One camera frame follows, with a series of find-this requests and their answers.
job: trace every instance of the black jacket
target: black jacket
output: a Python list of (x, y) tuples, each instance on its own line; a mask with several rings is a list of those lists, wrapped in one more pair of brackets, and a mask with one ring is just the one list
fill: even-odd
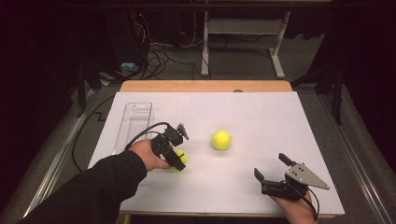
[(109, 156), (72, 177), (19, 223), (115, 223), (120, 203), (147, 175), (132, 151)]

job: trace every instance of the yellow ball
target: yellow ball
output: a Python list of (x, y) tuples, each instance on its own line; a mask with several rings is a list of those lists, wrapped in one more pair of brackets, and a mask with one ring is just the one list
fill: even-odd
[(212, 145), (218, 150), (227, 149), (231, 144), (231, 136), (226, 131), (220, 130), (212, 136)]
[[(187, 164), (187, 155), (186, 153), (178, 148), (175, 148), (174, 151), (176, 152), (176, 154), (180, 157), (180, 160), (184, 163)], [(175, 171), (175, 172), (179, 172), (179, 170), (175, 167), (171, 168), (171, 171)]]

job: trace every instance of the person's arm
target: person's arm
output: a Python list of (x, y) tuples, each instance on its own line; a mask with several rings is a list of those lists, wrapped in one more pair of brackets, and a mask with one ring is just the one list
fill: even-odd
[[(271, 197), (284, 211), (285, 216), (290, 224), (314, 224), (314, 211), (303, 200), (289, 201), (282, 198)], [(309, 192), (306, 193), (305, 198), (311, 202)]]
[(114, 223), (120, 203), (156, 168), (169, 164), (152, 153), (149, 140), (136, 142), (72, 177), (20, 223)]

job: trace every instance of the clear plastic tray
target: clear plastic tray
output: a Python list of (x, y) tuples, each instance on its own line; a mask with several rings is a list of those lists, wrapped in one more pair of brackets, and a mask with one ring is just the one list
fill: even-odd
[[(121, 153), (134, 137), (153, 124), (151, 107), (152, 103), (129, 103), (125, 106), (113, 154)], [(151, 133), (142, 135), (136, 141), (148, 138), (151, 138)]]

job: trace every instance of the hand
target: hand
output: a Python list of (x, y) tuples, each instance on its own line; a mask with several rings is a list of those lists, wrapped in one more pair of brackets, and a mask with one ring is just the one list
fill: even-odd
[(152, 152), (151, 141), (148, 139), (133, 143), (129, 150), (136, 153), (142, 159), (147, 171), (171, 168), (167, 161), (161, 160)]
[[(286, 218), (290, 224), (315, 223), (314, 211), (303, 199), (299, 201), (289, 201), (277, 197), (271, 198), (285, 211)], [(306, 193), (305, 198), (309, 202), (312, 202), (309, 192)]]

